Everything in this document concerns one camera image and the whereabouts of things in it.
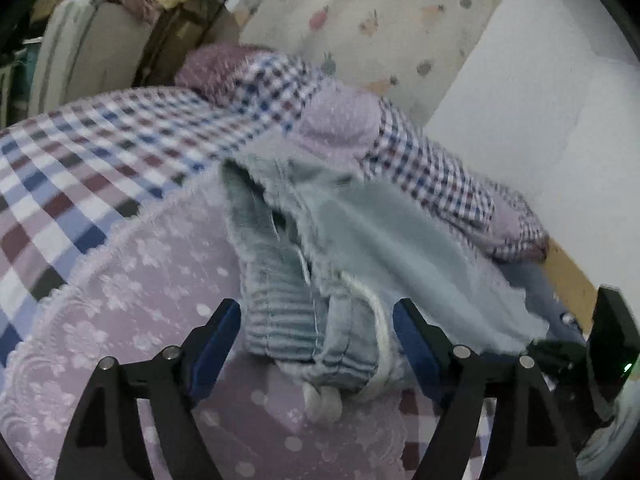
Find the dark blue plush blanket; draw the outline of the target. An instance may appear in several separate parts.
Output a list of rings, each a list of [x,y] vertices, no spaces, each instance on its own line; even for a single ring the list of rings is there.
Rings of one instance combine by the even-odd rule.
[[[513,288],[526,293],[526,308],[549,323],[548,339],[584,344],[577,318],[555,291],[542,266],[536,262],[499,263],[498,269]]]

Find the rolled checkered duvet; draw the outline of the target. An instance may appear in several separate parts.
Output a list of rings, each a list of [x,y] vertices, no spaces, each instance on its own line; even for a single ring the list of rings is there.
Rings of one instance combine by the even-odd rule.
[[[175,76],[300,148],[366,178],[389,180],[498,261],[540,261],[549,234],[519,192],[465,168],[397,106],[343,84],[301,58],[257,46],[209,44]]]

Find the upright white mattress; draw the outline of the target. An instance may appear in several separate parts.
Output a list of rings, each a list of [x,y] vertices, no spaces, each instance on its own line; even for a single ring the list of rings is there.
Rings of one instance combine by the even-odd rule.
[[[62,1],[44,32],[27,114],[130,88],[152,29],[120,3]]]

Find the checkered bed sheet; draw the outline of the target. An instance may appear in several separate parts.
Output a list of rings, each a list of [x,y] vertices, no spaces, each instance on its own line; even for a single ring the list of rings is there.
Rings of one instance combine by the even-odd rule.
[[[99,359],[144,361],[180,344],[221,300],[239,267],[209,169],[86,255],[12,353],[1,433],[28,474],[55,474],[73,411]],[[236,344],[196,426],[227,479],[408,479],[437,424],[414,391],[347,402],[329,426],[310,422],[303,389]]]

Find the light blue grey garment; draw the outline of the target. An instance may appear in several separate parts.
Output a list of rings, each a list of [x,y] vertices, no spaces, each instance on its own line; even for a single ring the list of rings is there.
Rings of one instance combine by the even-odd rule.
[[[336,422],[344,394],[366,402],[410,384],[398,300],[478,352],[518,353],[548,334],[525,292],[393,185],[255,154],[226,159],[219,177],[246,348],[303,386],[313,422]]]

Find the pineapple print curtain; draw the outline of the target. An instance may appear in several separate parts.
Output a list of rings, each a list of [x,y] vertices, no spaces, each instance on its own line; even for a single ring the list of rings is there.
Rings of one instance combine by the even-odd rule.
[[[425,125],[502,0],[239,0],[246,44],[297,55]]]

